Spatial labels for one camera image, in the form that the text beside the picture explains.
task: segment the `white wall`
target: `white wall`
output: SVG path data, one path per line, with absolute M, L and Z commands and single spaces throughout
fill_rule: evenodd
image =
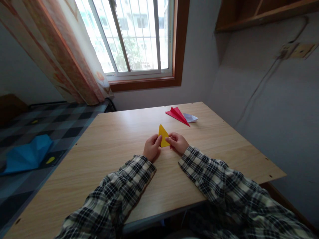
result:
M 230 35 L 213 34 L 219 1 L 191 0 L 189 7 L 182 86 L 114 93 L 118 110 L 205 101 Z
M 297 42 L 319 43 L 319 13 Z M 234 32 L 206 102 L 231 126 L 282 44 L 301 29 L 301 18 Z M 235 128 L 287 173 L 274 186 L 319 227 L 319 48 L 307 60 L 288 59 L 253 98 Z
M 49 79 L 0 23 L 0 91 L 27 105 L 64 101 Z

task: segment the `bed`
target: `bed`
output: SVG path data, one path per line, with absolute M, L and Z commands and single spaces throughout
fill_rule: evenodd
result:
M 0 172 L 6 169 L 6 153 L 47 134 L 53 146 L 39 168 L 0 176 L 0 238 L 39 191 L 94 118 L 112 109 L 111 101 L 96 106 L 76 103 L 35 105 L 0 129 Z

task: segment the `table surface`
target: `table surface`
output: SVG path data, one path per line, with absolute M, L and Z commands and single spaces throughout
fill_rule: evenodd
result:
M 183 135 L 209 157 L 224 160 L 257 183 L 286 174 L 202 102 L 178 106 L 198 117 L 190 127 L 165 114 L 171 106 L 99 114 L 19 217 L 7 238 L 52 238 L 70 213 L 80 208 L 105 175 L 117 171 L 162 124 Z M 157 168 L 126 223 L 205 200 L 178 165 L 180 157 L 161 149 Z

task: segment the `curtain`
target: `curtain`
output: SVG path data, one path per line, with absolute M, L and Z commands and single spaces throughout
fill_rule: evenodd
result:
M 75 0 L 0 0 L 0 22 L 66 101 L 113 95 Z

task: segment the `white paper airplane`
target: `white paper airplane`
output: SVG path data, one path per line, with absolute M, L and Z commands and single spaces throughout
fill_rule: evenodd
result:
M 183 113 L 185 119 L 187 120 L 187 123 L 195 123 L 198 120 L 198 117 L 195 117 L 193 115 L 189 115 L 186 113 Z

